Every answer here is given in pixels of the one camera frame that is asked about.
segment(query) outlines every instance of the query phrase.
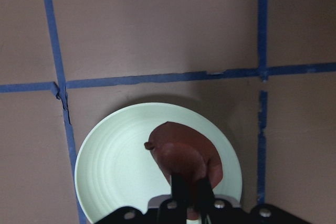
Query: plate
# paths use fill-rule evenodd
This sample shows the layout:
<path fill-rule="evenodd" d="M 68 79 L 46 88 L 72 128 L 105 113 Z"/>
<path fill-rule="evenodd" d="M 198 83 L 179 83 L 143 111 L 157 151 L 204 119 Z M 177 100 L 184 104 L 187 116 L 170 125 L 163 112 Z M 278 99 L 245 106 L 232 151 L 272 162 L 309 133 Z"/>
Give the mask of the plate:
<path fill-rule="evenodd" d="M 224 179 L 214 188 L 240 200 L 241 170 L 225 135 L 208 119 L 181 106 L 141 103 L 118 110 L 99 122 L 84 140 L 76 160 L 75 187 L 91 223 L 122 206 L 147 211 L 148 201 L 170 194 L 170 186 L 149 151 L 150 133 L 167 121 L 187 125 L 205 135 L 217 148 Z"/>

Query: cardboard surface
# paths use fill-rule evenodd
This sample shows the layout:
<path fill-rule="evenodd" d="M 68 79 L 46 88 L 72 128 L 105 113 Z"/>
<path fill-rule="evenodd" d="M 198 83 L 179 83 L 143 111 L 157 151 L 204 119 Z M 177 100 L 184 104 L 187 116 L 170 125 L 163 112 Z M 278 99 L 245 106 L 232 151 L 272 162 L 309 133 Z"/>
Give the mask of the cardboard surface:
<path fill-rule="evenodd" d="M 257 0 L 54 0 L 68 80 L 257 66 Z"/>
<path fill-rule="evenodd" d="M 271 77 L 266 202 L 312 223 L 336 219 L 335 73 Z"/>
<path fill-rule="evenodd" d="M 78 223 L 61 103 L 0 94 L 0 223 Z"/>
<path fill-rule="evenodd" d="M 0 84 L 56 80 L 43 0 L 0 5 Z"/>
<path fill-rule="evenodd" d="M 334 0 L 268 0 L 268 65 L 336 61 Z"/>
<path fill-rule="evenodd" d="M 231 142 L 243 172 L 242 203 L 250 210 L 257 192 L 258 83 L 250 78 L 68 90 L 77 150 L 100 120 L 120 108 L 142 102 L 184 106 L 212 121 Z"/>

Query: bolt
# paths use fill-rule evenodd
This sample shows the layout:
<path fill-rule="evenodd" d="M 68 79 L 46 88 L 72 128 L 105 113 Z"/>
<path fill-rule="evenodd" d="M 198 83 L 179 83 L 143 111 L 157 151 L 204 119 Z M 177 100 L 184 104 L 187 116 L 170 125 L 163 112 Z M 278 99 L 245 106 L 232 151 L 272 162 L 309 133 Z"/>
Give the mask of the bolt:
<path fill-rule="evenodd" d="M 222 201 L 220 199 L 217 199 L 217 200 L 215 200 L 214 206 L 215 206 L 215 208 L 221 209 L 221 208 L 225 207 L 225 203 L 224 203 L 224 201 Z"/>
<path fill-rule="evenodd" d="M 172 200 L 172 201 L 168 202 L 168 204 L 167 204 L 168 209 L 175 209 L 176 207 L 177 207 L 177 202 L 175 200 Z"/>
<path fill-rule="evenodd" d="M 135 217 L 135 212 L 134 211 L 129 211 L 126 214 L 124 214 L 124 219 L 125 220 L 131 220 Z"/>
<path fill-rule="evenodd" d="M 272 215 L 271 211 L 268 210 L 267 208 L 261 208 L 259 210 L 259 214 L 260 214 L 260 216 L 262 216 L 264 218 L 268 218 Z"/>

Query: blue tape strip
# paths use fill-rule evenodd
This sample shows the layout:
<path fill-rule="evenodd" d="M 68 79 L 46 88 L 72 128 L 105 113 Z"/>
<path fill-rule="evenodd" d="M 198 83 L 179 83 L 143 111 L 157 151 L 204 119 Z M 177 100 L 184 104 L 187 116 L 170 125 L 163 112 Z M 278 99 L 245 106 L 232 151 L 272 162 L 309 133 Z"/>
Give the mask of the blue tape strip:
<path fill-rule="evenodd" d="M 55 89 L 54 82 L 36 82 L 36 83 L 22 83 L 22 84 L 6 84 L 0 85 L 0 93 L 10 92 L 27 92 L 27 91 L 41 91 Z"/>
<path fill-rule="evenodd" d="M 260 92 L 260 111 L 258 113 L 258 179 L 257 179 L 257 203 L 265 203 L 265 177 L 266 177 L 266 137 L 264 130 L 267 125 L 267 92 Z"/>
<path fill-rule="evenodd" d="M 178 82 L 178 81 L 197 81 L 197 80 L 216 80 L 225 78 L 242 78 L 259 76 L 257 69 L 232 69 L 222 73 L 209 74 L 203 72 L 187 72 L 187 73 L 166 73 L 166 74 L 150 74 L 145 76 L 127 76 L 112 77 L 101 79 L 73 80 L 67 81 L 68 89 L 106 87 L 116 85 L 132 85 L 147 82 Z"/>
<path fill-rule="evenodd" d="M 296 66 L 282 66 L 270 67 L 268 69 L 270 76 L 278 76 L 282 74 L 300 74 L 300 73 L 322 73 L 322 72 L 335 72 L 335 63 L 320 63 Z"/>
<path fill-rule="evenodd" d="M 65 129 L 66 129 L 67 142 L 68 142 L 68 151 L 69 151 L 72 175 L 74 178 L 75 164 L 76 164 L 76 158 L 77 158 L 76 145 L 75 145 L 75 139 L 74 139 L 74 131 L 70 123 L 70 117 L 69 117 L 68 97 L 67 97 L 67 91 L 66 91 L 66 79 L 65 79 L 61 50 L 60 50 L 59 40 L 58 40 L 53 0 L 44 0 L 44 4 L 45 4 L 45 9 L 46 9 L 47 21 L 48 21 L 50 42 L 51 42 L 51 47 L 53 49 L 52 54 L 54 55 L 54 63 L 55 63 L 55 68 L 56 68 L 57 81 L 59 85 L 58 96 L 60 97 L 62 104 L 63 104 L 63 117 L 64 117 Z M 85 224 L 86 223 L 85 214 L 79 205 L 77 197 L 76 197 L 76 201 L 77 201 L 79 223 Z"/>
<path fill-rule="evenodd" d="M 263 81 L 268 79 L 267 72 L 267 1 L 258 0 L 258 57 L 259 74 Z"/>

